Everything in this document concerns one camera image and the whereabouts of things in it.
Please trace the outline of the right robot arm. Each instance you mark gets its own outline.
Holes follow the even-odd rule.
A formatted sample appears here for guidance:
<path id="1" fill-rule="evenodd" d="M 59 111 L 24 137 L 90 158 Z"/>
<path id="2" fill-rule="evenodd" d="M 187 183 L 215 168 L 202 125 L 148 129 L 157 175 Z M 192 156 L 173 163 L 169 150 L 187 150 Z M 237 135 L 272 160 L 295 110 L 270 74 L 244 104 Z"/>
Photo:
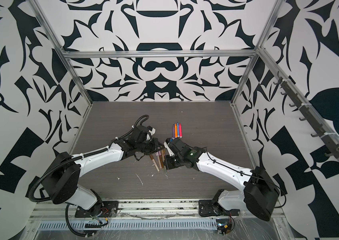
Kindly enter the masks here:
<path id="1" fill-rule="evenodd" d="M 223 190 L 218 194 L 217 205 L 230 211 L 245 207 L 252 215 L 269 221 L 283 193 L 261 167 L 240 167 L 213 156 L 206 148 L 191 147 L 180 138 L 167 139 L 164 147 L 168 151 L 164 165 L 168 170 L 186 167 L 215 176 L 240 191 Z"/>

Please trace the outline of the orange highlighter pen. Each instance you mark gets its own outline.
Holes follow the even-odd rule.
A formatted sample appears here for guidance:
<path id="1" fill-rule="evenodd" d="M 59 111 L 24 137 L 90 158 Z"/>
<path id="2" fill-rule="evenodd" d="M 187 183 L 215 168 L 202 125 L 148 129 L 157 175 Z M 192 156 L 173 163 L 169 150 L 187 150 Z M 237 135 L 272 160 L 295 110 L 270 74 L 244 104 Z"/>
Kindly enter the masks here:
<path id="1" fill-rule="evenodd" d="M 174 124 L 174 138 L 178 137 L 178 125 Z"/>

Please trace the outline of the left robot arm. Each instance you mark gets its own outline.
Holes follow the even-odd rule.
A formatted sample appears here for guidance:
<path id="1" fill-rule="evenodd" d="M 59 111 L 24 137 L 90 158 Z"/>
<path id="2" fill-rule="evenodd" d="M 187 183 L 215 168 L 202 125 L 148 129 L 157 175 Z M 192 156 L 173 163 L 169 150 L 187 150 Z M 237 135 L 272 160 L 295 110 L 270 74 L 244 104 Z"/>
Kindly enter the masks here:
<path id="1" fill-rule="evenodd" d="M 148 115 L 139 117 L 126 134 L 113 139 L 106 147 L 76 155 L 59 154 L 28 191 L 29 200 L 52 201 L 55 205 L 66 203 L 98 215 L 103 208 L 101 197 L 94 190 L 80 186 L 79 179 L 95 169 L 130 157 L 139 161 L 138 153 L 148 156 L 159 151 L 162 144 L 153 136 L 155 129 L 143 125 L 148 118 Z"/>

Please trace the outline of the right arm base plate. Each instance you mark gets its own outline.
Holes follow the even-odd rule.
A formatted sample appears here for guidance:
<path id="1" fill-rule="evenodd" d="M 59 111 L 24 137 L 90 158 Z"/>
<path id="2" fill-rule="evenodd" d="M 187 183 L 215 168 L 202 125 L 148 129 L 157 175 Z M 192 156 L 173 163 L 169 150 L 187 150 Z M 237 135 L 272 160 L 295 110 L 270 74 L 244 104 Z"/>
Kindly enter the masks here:
<path id="1" fill-rule="evenodd" d="M 201 217 L 229 216 L 230 211 L 225 210 L 217 201 L 199 200 L 198 213 Z"/>

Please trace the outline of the pink highlighter pen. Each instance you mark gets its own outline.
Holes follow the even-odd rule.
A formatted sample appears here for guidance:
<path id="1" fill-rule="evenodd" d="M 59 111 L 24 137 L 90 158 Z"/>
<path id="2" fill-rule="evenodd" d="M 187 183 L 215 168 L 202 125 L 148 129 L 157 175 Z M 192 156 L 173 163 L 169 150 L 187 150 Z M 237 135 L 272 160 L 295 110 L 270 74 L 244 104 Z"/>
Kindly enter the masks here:
<path id="1" fill-rule="evenodd" d="M 183 137 L 183 133 L 182 133 L 182 125 L 181 125 L 181 123 L 179 123 L 179 129 L 180 129 L 180 137 L 179 138 L 182 138 Z"/>

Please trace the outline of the light pink cap pen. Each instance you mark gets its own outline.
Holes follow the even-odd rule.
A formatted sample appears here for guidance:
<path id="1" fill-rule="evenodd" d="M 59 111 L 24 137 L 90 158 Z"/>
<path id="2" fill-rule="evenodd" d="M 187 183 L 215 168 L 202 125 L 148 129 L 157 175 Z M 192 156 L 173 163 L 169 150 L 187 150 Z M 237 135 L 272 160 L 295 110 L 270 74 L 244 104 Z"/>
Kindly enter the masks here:
<path id="1" fill-rule="evenodd" d="M 161 163 L 161 155 L 160 155 L 160 152 L 156 152 L 155 154 L 156 154 L 156 157 L 157 157 L 158 166 L 159 166 L 160 169 L 162 169 L 163 166 L 162 166 L 162 163 Z"/>

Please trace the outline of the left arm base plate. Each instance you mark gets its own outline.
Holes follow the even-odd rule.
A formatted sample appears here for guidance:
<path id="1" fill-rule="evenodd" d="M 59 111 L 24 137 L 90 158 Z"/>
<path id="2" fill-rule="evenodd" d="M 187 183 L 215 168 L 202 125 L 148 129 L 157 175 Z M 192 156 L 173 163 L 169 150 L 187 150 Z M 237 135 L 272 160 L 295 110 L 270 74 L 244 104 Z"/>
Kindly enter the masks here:
<path id="1" fill-rule="evenodd" d="M 102 204 L 95 204 L 90 210 L 81 207 L 76 208 L 75 218 L 108 218 L 117 214 L 119 201 L 103 201 Z"/>

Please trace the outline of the purple marker pen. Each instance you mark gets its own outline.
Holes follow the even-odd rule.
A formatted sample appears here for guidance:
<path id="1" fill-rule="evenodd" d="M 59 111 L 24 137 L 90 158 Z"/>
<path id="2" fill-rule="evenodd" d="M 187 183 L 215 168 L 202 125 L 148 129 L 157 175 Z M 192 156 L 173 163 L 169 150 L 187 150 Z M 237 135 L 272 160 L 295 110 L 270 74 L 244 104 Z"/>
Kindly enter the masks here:
<path id="1" fill-rule="evenodd" d="M 177 127 L 176 127 L 176 125 L 173 125 L 172 139 L 175 139 L 176 137 L 177 137 Z"/>

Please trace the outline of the pink cap brown pen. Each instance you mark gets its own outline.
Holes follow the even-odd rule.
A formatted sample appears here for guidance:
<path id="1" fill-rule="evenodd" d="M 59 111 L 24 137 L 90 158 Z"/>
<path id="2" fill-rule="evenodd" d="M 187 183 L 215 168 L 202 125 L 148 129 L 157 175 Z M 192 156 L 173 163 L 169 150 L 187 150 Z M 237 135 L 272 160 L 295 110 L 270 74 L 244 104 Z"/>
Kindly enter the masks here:
<path id="1" fill-rule="evenodd" d="M 159 157 L 159 163 L 162 169 L 164 169 L 164 164 L 163 164 L 163 158 L 162 158 L 162 152 L 158 152 L 158 157 Z"/>

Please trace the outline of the aluminium front rail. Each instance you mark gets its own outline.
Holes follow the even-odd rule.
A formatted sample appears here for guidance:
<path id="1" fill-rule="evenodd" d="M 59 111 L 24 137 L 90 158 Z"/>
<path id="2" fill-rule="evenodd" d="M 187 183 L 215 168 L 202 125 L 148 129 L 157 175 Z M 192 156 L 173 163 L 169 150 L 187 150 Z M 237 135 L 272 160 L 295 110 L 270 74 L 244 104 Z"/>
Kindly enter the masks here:
<path id="1" fill-rule="evenodd" d="M 111 218 L 167 219 L 198 218 L 199 199 L 120 199 L 116 207 L 106 207 L 104 212 Z M 37 204 L 30 219 L 63 219 L 65 204 L 52 202 Z"/>

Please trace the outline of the blue highlighter pen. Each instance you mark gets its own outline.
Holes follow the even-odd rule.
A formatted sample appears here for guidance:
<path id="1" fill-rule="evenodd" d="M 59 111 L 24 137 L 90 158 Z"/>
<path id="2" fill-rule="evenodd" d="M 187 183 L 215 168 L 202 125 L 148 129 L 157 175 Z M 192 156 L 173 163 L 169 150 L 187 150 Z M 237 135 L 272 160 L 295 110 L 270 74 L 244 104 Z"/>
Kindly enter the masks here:
<path id="1" fill-rule="evenodd" d="M 179 129 L 179 123 L 176 123 L 178 125 L 178 138 L 180 137 L 180 129 Z"/>

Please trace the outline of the green circuit board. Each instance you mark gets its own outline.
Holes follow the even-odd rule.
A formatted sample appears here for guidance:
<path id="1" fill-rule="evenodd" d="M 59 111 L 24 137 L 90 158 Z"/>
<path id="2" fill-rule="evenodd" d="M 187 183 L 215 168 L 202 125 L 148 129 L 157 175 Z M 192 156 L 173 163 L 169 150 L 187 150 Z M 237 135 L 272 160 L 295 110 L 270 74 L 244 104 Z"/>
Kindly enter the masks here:
<path id="1" fill-rule="evenodd" d="M 235 220 L 230 218 L 227 222 L 217 222 L 217 233 L 221 235 L 226 235 L 230 233 L 235 228 Z"/>

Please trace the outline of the gold brown pen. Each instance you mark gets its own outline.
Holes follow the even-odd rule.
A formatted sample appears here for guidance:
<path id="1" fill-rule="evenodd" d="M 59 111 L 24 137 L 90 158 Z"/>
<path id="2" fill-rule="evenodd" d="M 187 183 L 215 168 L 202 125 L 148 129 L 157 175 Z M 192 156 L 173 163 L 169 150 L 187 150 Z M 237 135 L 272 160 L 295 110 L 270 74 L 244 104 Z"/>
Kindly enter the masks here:
<path id="1" fill-rule="evenodd" d="M 164 165 L 164 161 L 165 161 L 165 150 L 162 149 L 160 152 L 161 152 L 161 161 L 162 161 L 162 164 Z"/>

